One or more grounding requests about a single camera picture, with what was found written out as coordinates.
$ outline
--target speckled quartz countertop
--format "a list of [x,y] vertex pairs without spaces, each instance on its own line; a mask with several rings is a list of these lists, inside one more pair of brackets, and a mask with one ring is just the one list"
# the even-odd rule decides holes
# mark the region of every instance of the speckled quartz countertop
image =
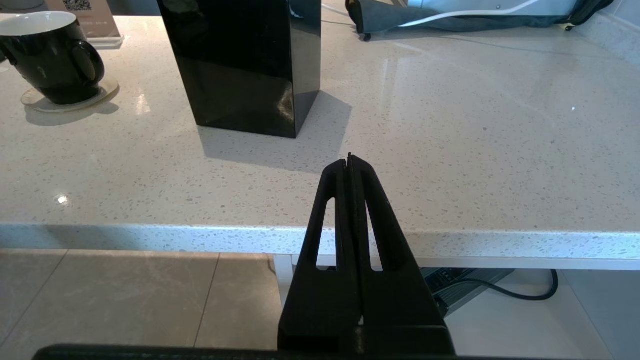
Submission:
[[295,140],[197,127],[159,17],[116,18],[120,93],[92,111],[25,110],[1,64],[0,247],[297,254],[322,169],[352,152],[418,258],[640,268],[639,69],[558,28],[365,43],[323,11]]

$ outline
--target black bag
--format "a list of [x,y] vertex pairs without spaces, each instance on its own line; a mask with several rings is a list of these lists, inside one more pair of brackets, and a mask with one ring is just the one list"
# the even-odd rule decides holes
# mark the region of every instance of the black bag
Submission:
[[[567,24],[567,30],[569,30],[585,23],[593,14],[611,3],[613,0],[578,0],[569,16],[447,17],[416,26],[444,31],[468,32],[519,28],[520,26],[548,28],[554,24]],[[405,8],[376,0],[346,0],[345,5],[349,17],[356,24],[358,33],[368,35],[439,14],[439,12],[430,9]]]

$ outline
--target power strip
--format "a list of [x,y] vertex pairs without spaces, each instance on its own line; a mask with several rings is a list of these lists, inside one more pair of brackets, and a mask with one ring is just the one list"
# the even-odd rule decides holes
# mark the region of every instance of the power strip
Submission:
[[[479,279],[495,284],[512,273],[513,269],[421,268],[420,272],[429,289],[434,293],[460,279]],[[444,290],[434,299],[440,314],[447,317],[485,290],[486,288],[480,284],[465,283]]]

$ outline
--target black box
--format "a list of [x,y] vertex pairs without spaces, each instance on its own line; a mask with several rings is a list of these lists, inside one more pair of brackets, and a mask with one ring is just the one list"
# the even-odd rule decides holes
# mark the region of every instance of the black box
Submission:
[[320,89],[321,0],[157,0],[196,123],[295,138]]

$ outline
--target beige floor tile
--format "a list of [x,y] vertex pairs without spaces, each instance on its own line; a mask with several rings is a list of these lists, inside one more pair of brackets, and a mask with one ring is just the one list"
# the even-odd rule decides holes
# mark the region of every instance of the beige floor tile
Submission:
[[217,254],[70,250],[2,348],[55,343],[193,346]]
[[66,252],[0,249],[0,345]]
[[221,254],[196,347],[277,348],[282,313],[273,259]]

